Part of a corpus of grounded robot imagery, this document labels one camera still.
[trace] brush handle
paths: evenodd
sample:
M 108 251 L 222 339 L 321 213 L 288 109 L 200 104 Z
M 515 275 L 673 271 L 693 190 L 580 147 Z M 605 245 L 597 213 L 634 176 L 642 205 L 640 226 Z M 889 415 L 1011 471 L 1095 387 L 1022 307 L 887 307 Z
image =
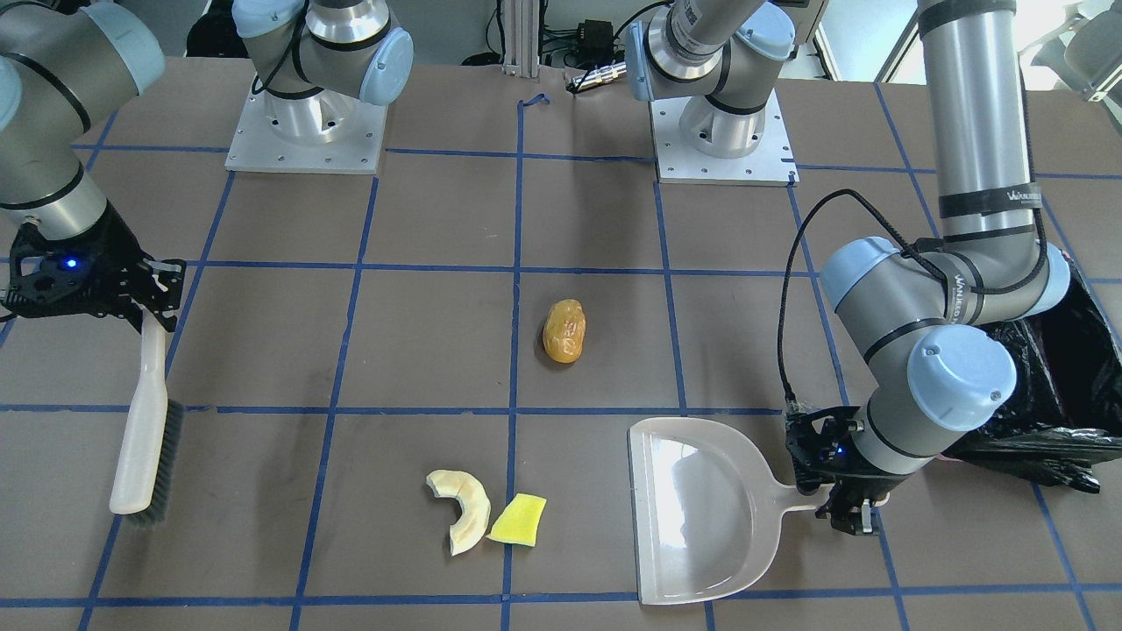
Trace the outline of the brush handle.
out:
M 167 332 L 156 318 L 145 311 L 140 327 L 140 378 L 125 423 L 121 455 L 109 510 L 131 514 L 151 504 L 159 451 L 167 420 L 167 384 L 164 382 L 164 355 Z

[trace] sponge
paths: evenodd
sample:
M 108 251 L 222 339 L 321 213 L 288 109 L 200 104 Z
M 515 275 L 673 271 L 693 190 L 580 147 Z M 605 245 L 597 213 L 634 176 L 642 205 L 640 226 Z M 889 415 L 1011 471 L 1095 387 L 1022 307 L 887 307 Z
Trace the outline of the sponge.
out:
M 503 514 L 495 520 L 495 525 L 491 527 L 487 538 L 499 543 L 517 543 L 533 548 L 537 543 L 537 522 L 542 519 L 543 509 L 545 509 L 545 497 L 518 493 Z

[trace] black cable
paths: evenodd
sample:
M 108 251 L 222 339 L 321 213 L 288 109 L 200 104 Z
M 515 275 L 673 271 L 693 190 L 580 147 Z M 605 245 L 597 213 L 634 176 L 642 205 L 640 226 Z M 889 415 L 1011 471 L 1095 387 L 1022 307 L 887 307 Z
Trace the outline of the black cable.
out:
M 506 63 L 506 29 L 503 28 L 503 0 L 495 0 L 495 20 L 498 24 L 498 42 L 499 42 L 499 55 L 502 55 L 502 62 Z
M 261 92 L 269 89 L 269 84 L 273 83 L 273 79 L 276 77 L 277 73 L 280 72 L 280 66 L 288 61 L 288 56 L 292 55 L 293 49 L 300 45 L 300 36 L 304 33 L 304 17 L 307 15 L 307 6 L 311 0 L 304 0 L 304 7 L 300 10 L 296 16 L 296 21 L 292 26 L 292 37 L 288 39 L 288 45 L 285 46 L 284 54 L 280 55 L 280 61 L 277 62 L 276 67 L 273 72 L 261 82 L 261 75 L 254 77 L 254 82 L 249 86 L 249 92 L 251 94 L 260 94 Z
M 1021 109 L 1024 110 L 1024 149 L 1029 162 L 1029 182 L 1036 182 L 1037 180 L 1037 167 L 1032 159 L 1032 138 L 1029 135 L 1029 90 L 1024 85 L 1024 72 L 1021 71 Z M 1045 218 L 1040 212 L 1039 208 L 1032 209 L 1032 221 L 1037 226 L 1037 241 L 1040 244 L 1040 249 L 1037 253 L 1037 263 L 1032 266 L 1032 269 L 1020 281 L 1013 283 L 1012 285 L 1006 285 L 1004 287 L 996 289 L 985 289 L 985 287 L 971 287 L 971 292 L 980 295 L 1001 295 L 1006 293 L 1015 292 L 1017 290 L 1028 285 L 1032 281 L 1037 280 L 1040 271 L 1045 268 L 1045 263 L 1048 262 L 1048 240 L 1045 235 Z
M 496 7 L 495 10 L 491 11 L 491 17 L 488 18 L 487 20 L 487 26 L 484 27 L 484 40 L 487 42 L 487 49 L 490 51 L 491 53 L 495 53 L 496 55 L 498 54 L 498 51 L 496 51 L 495 47 L 490 45 L 490 25 L 493 21 L 495 21 L 495 16 L 497 15 L 498 15 L 498 8 Z
M 881 227 L 884 228 L 884 230 L 892 237 L 892 239 L 896 241 L 900 249 L 902 249 L 907 256 L 913 258 L 916 263 L 923 267 L 923 269 L 936 277 L 940 283 L 946 284 L 947 282 L 946 274 L 944 274 L 942 271 L 936 267 L 930 260 L 921 257 L 919 253 L 916 252 L 916 248 L 908 244 L 908 241 L 904 240 L 903 236 L 896 231 L 892 223 L 889 222 L 883 214 L 881 214 L 881 211 L 876 210 L 876 207 L 870 203 L 868 200 L 863 198 L 857 191 L 854 191 L 853 189 L 842 189 L 834 191 L 819 200 L 818 203 L 815 204 L 815 208 L 810 209 L 810 212 L 807 213 L 807 218 L 802 220 L 802 226 L 799 226 L 799 231 L 794 235 L 794 243 L 791 244 L 791 253 L 787 257 L 787 267 L 783 269 L 783 291 L 780 293 L 779 299 L 779 328 L 775 333 L 775 353 L 779 360 L 779 378 L 783 384 L 783 396 L 787 399 L 788 403 L 793 404 L 795 402 L 794 390 L 791 387 L 791 382 L 787 378 L 787 365 L 783 362 L 783 324 L 787 320 L 787 293 L 791 283 L 791 266 L 794 264 L 794 255 L 799 252 L 799 244 L 802 243 L 802 237 L 807 232 L 807 227 L 810 226 L 810 220 L 818 214 L 818 211 L 821 210 L 827 202 L 843 195 L 849 195 L 850 198 L 857 200 L 857 203 L 863 205 L 865 210 L 873 216 L 873 219 L 875 219 L 876 222 L 880 223 Z
M 545 11 L 550 8 L 550 0 L 539 0 L 537 2 L 537 57 L 542 56 L 542 48 L 545 47 Z
M 625 28 L 627 28 L 627 25 L 635 21 L 640 16 L 650 11 L 651 9 L 657 9 L 659 7 L 669 7 L 670 4 L 673 4 L 673 0 L 661 0 L 660 2 L 651 2 L 646 7 L 643 7 L 642 9 L 635 11 L 635 13 L 632 15 L 632 17 L 627 18 L 627 21 L 619 25 L 619 28 L 616 29 L 615 35 L 611 37 L 613 45 L 616 43 L 616 39 L 619 39 L 619 34 L 623 33 Z M 596 64 L 592 64 L 592 67 L 588 68 L 588 72 L 585 73 L 585 76 L 580 77 L 580 82 L 572 84 L 572 89 L 570 90 L 570 92 L 572 92 L 576 95 L 577 88 L 583 85 L 585 81 L 588 80 L 588 75 L 592 74 L 592 71 L 597 70 L 597 67 L 598 66 Z

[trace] metal mounting plate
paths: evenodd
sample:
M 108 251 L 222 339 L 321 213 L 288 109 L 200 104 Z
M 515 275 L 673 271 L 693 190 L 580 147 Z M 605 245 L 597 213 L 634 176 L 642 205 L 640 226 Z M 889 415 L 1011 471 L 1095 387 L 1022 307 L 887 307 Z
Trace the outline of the metal mounting plate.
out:
M 760 145 L 742 158 L 718 158 L 690 146 L 678 128 L 678 119 L 689 97 L 663 99 L 651 103 L 651 127 L 654 149 L 659 156 L 659 180 L 682 184 L 738 184 L 753 186 L 787 186 L 799 170 L 787 137 L 787 125 L 772 91 L 765 107 L 767 122 Z
M 350 135 L 325 145 L 289 143 L 273 132 L 265 100 L 249 94 L 226 156 L 226 168 L 257 173 L 377 173 L 386 108 L 359 102 L 348 127 Z

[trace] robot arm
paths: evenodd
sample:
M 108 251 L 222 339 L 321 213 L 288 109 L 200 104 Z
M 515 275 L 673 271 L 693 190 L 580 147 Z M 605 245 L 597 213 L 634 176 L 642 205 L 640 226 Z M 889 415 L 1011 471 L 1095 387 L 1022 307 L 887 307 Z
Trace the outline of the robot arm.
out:
M 879 386 L 865 405 L 788 415 L 800 491 L 835 483 L 818 514 L 872 533 L 871 507 L 1012 394 L 1009 353 L 971 327 L 1055 305 L 1069 268 L 1043 239 L 1032 182 L 1012 0 L 920 0 L 942 240 L 903 256 L 870 237 L 822 284 Z M 638 100 L 693 97 L 680 129 L 717 157 L 751 153 L 794 29 L 761 0 L 679 0 L 628 31 Z M 821 431 L 813 422 L 828 418 Z
M 184 263 L 145 253 L 70 148 L 163 72 L 156 38 L 116 4 L 0 9 L 0 211 L 20 225 L 0 295 L 11 313 L 112 314 L 139 331 L 147 309 L 174 330 Z
M 413 66 L 413 39 L 385 0 L 237 0 L 233 19 L 277 99 L 330 90 L 388 106 Z
M 821 435 L 807 418 L 788 420 L 800 487 L 836 482 L 819 516 L 829 513 L 838 530 L 873 532 L 870 503 L 1012 394 L 1009 353 L 969 324 L 1045 311 L 1067 291 L 1069 267 L 1040 226 L 1014 10 L 1012 1 L 921 1 L 942 223 L 941 246 L 920 254 L 931 265 L 871 237 L 822 269 L 827 296 L 880 385 Z
M 794 51 L 794 25 L 764 0 L 681 0 L 627 31 L 627 77 L 641 101 L 693 97 L 679 121 L 698 150 L 752 153 L 764 107 Z

